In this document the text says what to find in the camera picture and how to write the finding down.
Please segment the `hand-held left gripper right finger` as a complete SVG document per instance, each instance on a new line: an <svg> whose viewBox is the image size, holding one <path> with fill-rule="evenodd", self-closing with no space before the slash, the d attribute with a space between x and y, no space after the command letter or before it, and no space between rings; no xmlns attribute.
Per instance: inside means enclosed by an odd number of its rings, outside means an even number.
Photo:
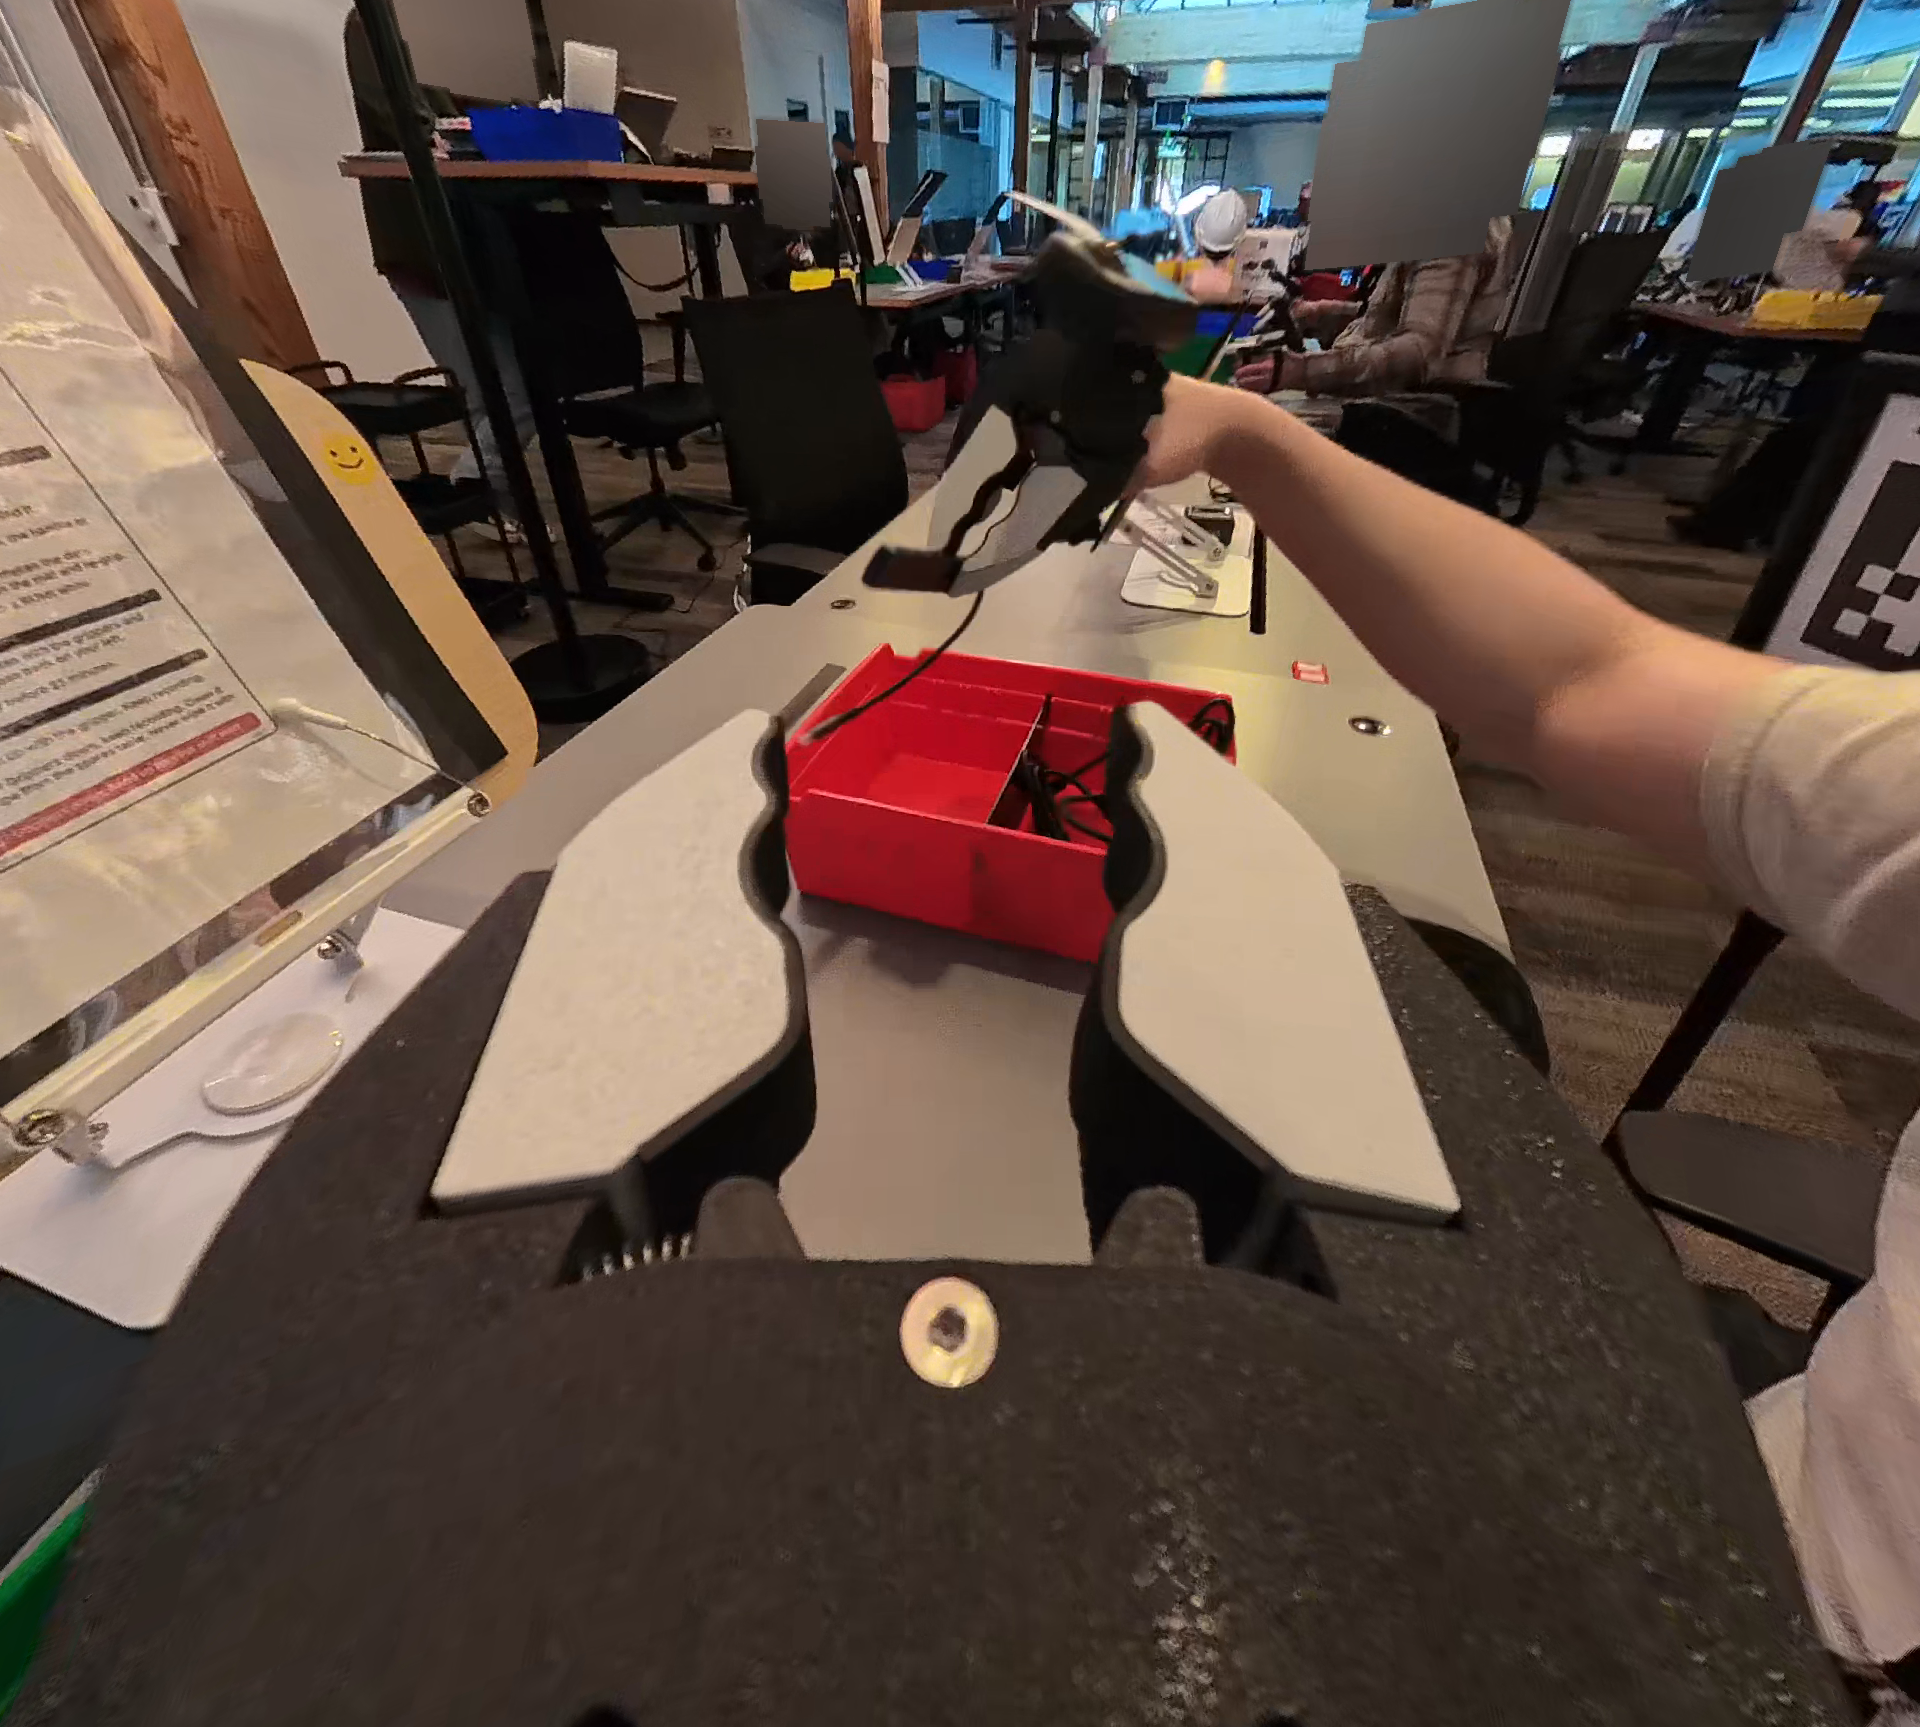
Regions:
<svg viewBox="0 0 1920 1727"><path fill-rule="evenodd" d="M1112 918L1070 1044L1087 1241L1181 1195L1202 1255L1308 1213L1456 1229L1461 1195L1331 858L1172 712L1116 710Z"/></svg>

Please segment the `person's right forearm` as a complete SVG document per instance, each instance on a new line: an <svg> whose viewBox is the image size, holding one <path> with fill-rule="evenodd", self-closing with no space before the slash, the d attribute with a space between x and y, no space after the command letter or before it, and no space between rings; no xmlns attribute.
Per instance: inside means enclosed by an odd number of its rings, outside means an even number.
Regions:
<svg viewBox="0 0 1920 1727"><path fill-rule="evenodd" d="M1679 632L1258 398L1226 408L1211 464L1397 684L1581 820L1915 1018L1911 676Z"/></svg>

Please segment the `wooden top standing desk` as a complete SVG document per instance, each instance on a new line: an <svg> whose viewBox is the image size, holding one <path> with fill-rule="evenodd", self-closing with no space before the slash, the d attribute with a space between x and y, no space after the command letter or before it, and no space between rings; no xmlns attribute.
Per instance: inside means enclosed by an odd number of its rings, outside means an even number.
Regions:
<svg viewBox="0 0 1920 1727"><path fill-rule="evenodd" d="M717 234L741 218L756 182L743 172L714 172L686 166L519 162L491 164L473 158L436 160L443 194L458 226L485 308L507 324L511 354L532 404L545 490L563 538L574 578L574 598L591 606L665 614L675 608L668 592L622 588L610 574L591 580L591 550L579 516L635 498L645 484L642 460L625 460L610 444L566 442L554 400L545 394L533 362L522 358L525 302L519 288L507 220L517 210L566 210L583 216L608 240L608 230L672 228L690 236L692 276L705 300L720 296ZM619 268L622 290L628 280ZM674 336L674 378L687 380L687 336ZM731 502L710 496L680 498L683 512L700 510L735 518Z"/></svg>

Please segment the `person's white shirt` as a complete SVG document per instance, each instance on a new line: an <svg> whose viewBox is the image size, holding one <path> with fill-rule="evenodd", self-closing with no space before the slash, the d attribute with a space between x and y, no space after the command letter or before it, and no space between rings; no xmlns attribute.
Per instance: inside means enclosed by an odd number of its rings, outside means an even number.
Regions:
<svg viewBox="0 0 1920 1727"><path fill-rule="evenodd" d="M1917 1645L1915 1123L1891 1157L1871 1275L1746 1407L1824 1643L1883 1673Z"/></svg>

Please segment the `red plastic bin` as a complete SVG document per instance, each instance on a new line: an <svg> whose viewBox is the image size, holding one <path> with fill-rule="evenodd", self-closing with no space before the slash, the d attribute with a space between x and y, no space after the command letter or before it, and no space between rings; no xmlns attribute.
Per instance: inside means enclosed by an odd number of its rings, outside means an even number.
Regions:
<svg viewBox="0 0 1920 1727"><path fill-rule="evenodd" d="M1089 964L1117 708L1154 704L1236 754L1236 704L958 652L869 650L786 748L786 858L807 898Z"/></svg>

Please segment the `printed instruction sheet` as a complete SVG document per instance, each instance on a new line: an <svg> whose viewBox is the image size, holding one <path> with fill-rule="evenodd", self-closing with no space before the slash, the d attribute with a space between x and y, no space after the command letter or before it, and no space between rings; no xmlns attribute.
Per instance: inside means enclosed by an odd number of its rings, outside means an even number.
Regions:
<svg viewBox="0 0 1920 1727"><path fill-rule="evenodd" d="M2 866L275 732L53 428L2 396Z"/></svg>

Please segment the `black floor stand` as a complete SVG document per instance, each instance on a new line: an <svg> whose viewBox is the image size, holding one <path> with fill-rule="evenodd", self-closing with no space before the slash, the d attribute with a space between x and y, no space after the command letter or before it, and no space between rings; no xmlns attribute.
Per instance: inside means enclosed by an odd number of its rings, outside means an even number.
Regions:
<svg viewBox="0 0 1920 1727"><path fill-rule="evenodd" d="M428 116L405 42L390 0L351 0L367 36L377 84L394 114L398 150L454 320L471 368L471 388L487 416L495 448L525 536L552 638L511 662L536 718L543 724L587 724L644 686L648 650L630 636L583 636L574 620L562 564L552 546L540 498L525 464L506 386L498 372L491 328L468 266L468 252L438 174Z"/></svg>

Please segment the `blue plastic bin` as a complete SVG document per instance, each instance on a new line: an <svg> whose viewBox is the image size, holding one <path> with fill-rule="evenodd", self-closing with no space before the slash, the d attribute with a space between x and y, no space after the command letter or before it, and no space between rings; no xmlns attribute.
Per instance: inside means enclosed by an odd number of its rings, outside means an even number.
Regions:
<svg viewBox="0 0 1920 1727"><path fill-rule="evenodd" d="M468 108L468 134L491 164L619 164L622 128L613 114L585 108Z"/></svg>

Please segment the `person's right hand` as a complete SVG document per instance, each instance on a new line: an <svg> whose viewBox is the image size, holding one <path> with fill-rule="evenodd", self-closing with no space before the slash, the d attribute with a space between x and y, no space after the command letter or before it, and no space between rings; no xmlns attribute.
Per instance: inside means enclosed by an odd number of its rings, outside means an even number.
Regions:
<svg viewBox="0 0 1920 1727"><path fill-rule="evenodd" d="M1219 480L1266 520L1282 504L1291 418L1270 400L1172 376L1162 408L1145 426L1145 448L1127 496L1170 490L1206 476Z"/></svg>

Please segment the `black white marker board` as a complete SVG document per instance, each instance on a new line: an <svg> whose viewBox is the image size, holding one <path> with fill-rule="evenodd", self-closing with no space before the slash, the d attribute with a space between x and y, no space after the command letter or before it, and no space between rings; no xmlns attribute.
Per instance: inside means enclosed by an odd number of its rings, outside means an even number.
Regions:
<svg viewBox="0 0 1920 1727"><path fill-rule="evenodd" d="M1795 664L1917 666L1917 362L1867 352L1813 450L1732 644Z"/></svg>

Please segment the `wooden support post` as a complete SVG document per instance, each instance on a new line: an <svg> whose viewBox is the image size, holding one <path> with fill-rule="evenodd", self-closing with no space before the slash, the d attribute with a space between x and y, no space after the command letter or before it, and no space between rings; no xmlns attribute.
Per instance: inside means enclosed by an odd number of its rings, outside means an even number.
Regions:
<svg viewBox="0 0 1920 1727"><path fill-rule="evenodd" d="M294 368L318 348L175 0L75 0L146 158L186 286L247 360Z"/></svg>

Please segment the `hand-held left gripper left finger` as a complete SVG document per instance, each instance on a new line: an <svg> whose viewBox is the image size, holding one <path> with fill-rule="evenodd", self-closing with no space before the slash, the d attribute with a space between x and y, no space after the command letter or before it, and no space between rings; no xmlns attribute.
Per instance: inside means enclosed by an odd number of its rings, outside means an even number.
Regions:
<svg viewBox="0 0 1920 1727"><path fill-rule="evenodd" d="M618 1247L661 1249L717 1183L779 1183L817 1115L788 794L786 730L745 710L558 854L429 1183L438 1211L585 1197Z"/></svg>

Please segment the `green plastic bin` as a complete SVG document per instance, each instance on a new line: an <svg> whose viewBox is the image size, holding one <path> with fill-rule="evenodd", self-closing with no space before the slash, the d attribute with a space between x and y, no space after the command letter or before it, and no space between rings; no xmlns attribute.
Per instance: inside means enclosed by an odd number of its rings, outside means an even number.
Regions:
<svg viewBox="0 0 1920 1727"><path fill-rule="evenodd" d="M30 1665L73 1539L84 1525L90 1497L77 1493L62 1503L28 1537L2 1575L2 1677L9 1685Z"/></svg>

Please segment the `white stand base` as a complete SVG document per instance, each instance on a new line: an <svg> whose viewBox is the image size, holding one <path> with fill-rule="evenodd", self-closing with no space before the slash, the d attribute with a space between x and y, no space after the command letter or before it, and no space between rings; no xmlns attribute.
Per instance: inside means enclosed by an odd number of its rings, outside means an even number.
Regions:
<svg viewBox="0 0 1920 1727"><path fill-rule="evenodd" d="M114 1325L161 1325L291 1123L460 940L382 910L341 976L303 954L97 1113L100 1153L4 1179L4 1271Z"/></svg>
<svg viewBox="0 0 1920 1727"><path fill-rule="evenodd" d="M1140 496L1120 522L1134 556L1120 600L1134 608L1248 620L1253 602L1256 526L1224 502L1167 506Z"/></svg>

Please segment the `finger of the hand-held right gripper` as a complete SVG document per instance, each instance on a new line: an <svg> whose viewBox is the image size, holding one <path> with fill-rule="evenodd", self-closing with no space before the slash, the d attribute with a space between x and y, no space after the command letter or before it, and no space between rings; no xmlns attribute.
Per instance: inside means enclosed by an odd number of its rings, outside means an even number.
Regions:
<svg viewBox="0 0 1920 1727"><path fill-rule="evenodd" d="M925 548L959 558L1035 558L1038 528L1021 500L1035 456L998 404L967 410L929 496Z"/></svg>
<svg viewBox="0 0 1920 1727"><path fill-rule="evenodd" d="M1067 464L1007 466L971 494L944 536L947 598L970 598L1018 574L1055 544L1092 544L1112 514L1112 486Z"/></svg>

